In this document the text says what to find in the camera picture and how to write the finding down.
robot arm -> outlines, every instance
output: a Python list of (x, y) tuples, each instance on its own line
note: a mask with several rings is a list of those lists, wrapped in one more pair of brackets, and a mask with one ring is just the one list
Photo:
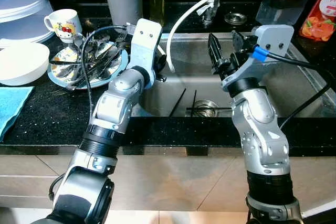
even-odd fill
[(233, 32), (236, 52), (227, 59), (220, 53), (218, 40), (209, 36), (212, 72), (219, 74), (223, 90), (232, 97), (232, 120), (245, 157), (249, 184), (246, 202), (253, 215), (248, 223), (303, 224), (299, 202), (292, 192), (288, 141), (277, 124), (266, 88), (258, 84), (277, 62), (261, 62), (256, 59), (261, 56), (258, 52), (247, 53), (258, 44), (284, 56), (292, 33), (293, 28), (285, 25), (261, 26), (252, 36)]
[(158, 23), (138, 21), (127, 69), (109, 83), (108, 90), (98, 100), (83, 141), (57, 190), (52, 213), (33, 224), (105, 222), (114, 189), (108, 175), (116, 167), (120, 140), (132, 108), (143, 90), (153, 86), (154, 55), (161, 32)]

red package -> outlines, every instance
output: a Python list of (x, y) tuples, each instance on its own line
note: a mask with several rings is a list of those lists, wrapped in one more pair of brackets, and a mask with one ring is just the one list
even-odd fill
[(317, 41), (328, 41), (336, 28), (336, 0), (317, 0), (299, 34)]

mug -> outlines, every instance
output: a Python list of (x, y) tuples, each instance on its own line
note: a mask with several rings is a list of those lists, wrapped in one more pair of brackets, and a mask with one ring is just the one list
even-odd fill
[(75, 33), (82, 32), (77, 12), (72, 9), (56, 10), (44, 17), (44, 24), (64, 43), (72, 43)]

faucet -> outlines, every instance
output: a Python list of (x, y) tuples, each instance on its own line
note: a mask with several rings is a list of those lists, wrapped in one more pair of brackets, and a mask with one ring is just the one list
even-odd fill
[(205, 27), (212, 24), (219, 7), (219, 0), (209, 0), (206, 5), (197, 10), (198, 15), (203, 15), (202, 22)]

blue connector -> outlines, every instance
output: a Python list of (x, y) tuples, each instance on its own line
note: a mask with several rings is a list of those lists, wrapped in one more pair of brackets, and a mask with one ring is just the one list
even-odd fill
[(254, 52), (252, 54), (252, 57), (256, 58), (257, 60), (260, 60), (261, 62), (265, 62), (268, 53), (269, 52), (266, 49), (264, 49), (264, 48), (255, 47), (254, 48)]

